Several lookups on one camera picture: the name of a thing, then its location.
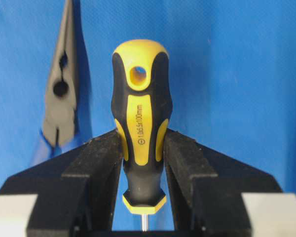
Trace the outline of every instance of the screwdriver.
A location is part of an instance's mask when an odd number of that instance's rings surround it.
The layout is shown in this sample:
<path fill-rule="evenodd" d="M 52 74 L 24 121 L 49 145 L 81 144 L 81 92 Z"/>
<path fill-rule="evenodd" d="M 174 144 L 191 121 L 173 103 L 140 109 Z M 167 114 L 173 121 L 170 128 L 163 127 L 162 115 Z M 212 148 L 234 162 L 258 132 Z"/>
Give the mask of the screwdriver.
<path fill-rule="evenodd" d="M 111 109 L 124 154 L 128 189 L 122 199 L 149 229 L 148 215 L 166 202 L 160 187 L 163 139 L 172 113 L 169 57 L 159 43 L 136 39 L 122 43 L 112 57 Z"/>

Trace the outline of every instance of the metal shaft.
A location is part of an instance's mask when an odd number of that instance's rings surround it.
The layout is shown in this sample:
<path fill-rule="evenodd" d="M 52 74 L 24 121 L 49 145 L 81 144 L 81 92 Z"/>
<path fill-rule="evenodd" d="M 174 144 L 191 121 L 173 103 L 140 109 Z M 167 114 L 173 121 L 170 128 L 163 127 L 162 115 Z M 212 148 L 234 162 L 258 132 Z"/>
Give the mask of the metal shaft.
<path fill-rule="evenodd" d="M 149 230 L 149 216 L 142 215 L 142 231 L 148 231 L 148 230 Z"/>

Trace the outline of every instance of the white block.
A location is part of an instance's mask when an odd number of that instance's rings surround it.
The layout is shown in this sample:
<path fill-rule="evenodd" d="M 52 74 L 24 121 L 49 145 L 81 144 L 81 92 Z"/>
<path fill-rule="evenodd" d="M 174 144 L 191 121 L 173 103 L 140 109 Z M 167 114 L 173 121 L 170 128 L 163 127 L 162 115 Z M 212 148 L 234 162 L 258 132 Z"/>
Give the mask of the white block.
<path fill-rule="evenodd" d="M 0 195 L 0 237 L 26 237 L 37 195 Z"/>
<path fill-rule="evenodd" d="M 296 195 L 243 193 L 253 237 L 296 237 Z"/>

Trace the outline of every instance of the blue backdrop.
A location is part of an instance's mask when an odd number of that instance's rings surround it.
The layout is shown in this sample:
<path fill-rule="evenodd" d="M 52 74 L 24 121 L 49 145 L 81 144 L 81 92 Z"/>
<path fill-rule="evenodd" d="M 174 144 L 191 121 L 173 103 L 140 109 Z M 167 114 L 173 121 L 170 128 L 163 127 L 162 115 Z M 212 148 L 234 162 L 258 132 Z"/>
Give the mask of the blue backdrop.
<path fill-rule="evenodd" d="M 62 0 L 0 0 L 0 186 L 31 162 L 63 6 Z M 83 141 L 114 128 L 114 49 L 126 40 L 156 40 L 170 55 L 169 127 L 271 173 L 284 191 L 296 193 L 296 0 L 74 6 Z M 139 218 L 129 221 L 120 202 L 121 180 L 115 212 L 121 221 L 114 228 L 135 229 Z M 168 204 L 155 228 L 173 227 L 170 212 Z"/>

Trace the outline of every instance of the hanging hole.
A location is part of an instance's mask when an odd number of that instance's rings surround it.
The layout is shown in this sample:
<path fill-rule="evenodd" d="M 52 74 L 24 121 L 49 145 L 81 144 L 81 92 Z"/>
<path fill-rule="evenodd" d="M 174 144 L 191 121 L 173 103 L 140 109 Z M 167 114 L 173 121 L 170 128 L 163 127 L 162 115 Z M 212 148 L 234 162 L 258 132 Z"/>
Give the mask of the hanging hole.
<path fill-rule="evenodd" d="M 60 98 L 64 97 L 68 93 L 68 84 L 61 80 L 54 85 L 54 94 Z"/>
<path fill-rule="evenodd" d="M 146 71 L 142 67 L 133 67 L 130 72 L 130 81 L 133 85 L 142 85 L 146 80 Z"/>

